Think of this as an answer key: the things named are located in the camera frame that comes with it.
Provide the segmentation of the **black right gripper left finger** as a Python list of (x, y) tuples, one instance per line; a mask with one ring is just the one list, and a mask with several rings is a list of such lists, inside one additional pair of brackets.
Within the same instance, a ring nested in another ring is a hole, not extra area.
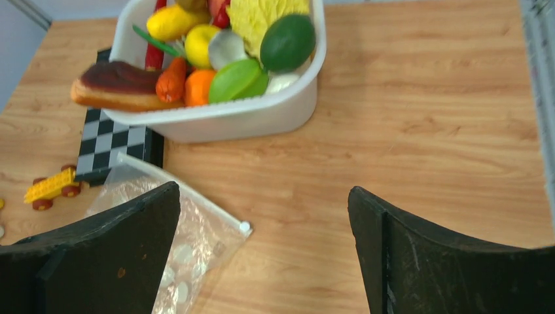
[(164, 183), (126, 203), (1, 247), (2, 313), (150, 313), (179, 214)]

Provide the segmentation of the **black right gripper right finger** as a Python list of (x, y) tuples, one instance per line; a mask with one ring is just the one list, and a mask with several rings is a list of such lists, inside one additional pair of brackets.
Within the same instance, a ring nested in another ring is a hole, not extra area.
[(553, 313), (554, 247), (461, 234), (356, 186), (348, 215), (371, 313)]

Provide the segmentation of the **clear dotted zip bag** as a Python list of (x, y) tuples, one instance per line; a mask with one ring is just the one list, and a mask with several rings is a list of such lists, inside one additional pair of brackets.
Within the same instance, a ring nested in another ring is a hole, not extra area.
[(152, 312), (188, 313), (206, 272), (226, 262), (251, 235), (249, 222), (167, 171), (122, 152), (85, 215), (98, 214), (170, 181), (179, 185), (181, 212)]

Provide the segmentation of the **orange carrot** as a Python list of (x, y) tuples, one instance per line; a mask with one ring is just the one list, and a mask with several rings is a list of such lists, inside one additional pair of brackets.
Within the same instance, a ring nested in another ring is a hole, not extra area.
[(186, 59), (174, 58), (157, 80), (155, 90), (159, 100), (172, 103), (181, 99), (185, 90), (186, 77)]

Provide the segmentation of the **light green leaf vegetable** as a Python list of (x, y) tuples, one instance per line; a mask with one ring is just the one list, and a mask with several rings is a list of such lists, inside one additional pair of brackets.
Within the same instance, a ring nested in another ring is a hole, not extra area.
[(233, 61), (214, 76), (209, 89), (209, 103), (261, 96), (265, 93), (269, 80), (268, 73), (256, 59)]

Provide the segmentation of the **white grey mushroom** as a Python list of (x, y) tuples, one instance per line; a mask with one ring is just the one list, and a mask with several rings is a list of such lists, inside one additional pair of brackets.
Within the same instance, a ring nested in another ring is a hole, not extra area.
[(231, 29), (222, 29), (209, 43), (209, 62), (219, 71), (229, 63), (247, 59), (243, 39)]

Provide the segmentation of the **dark green lime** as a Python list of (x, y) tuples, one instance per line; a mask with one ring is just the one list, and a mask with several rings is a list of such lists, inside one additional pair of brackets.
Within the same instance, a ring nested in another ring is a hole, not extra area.
[(269, 72), (292, 72), (306, 62), (315, 46), (315, 27), (310, 16), (288, 14), (277, 19), (265, 33), (260, 62)]

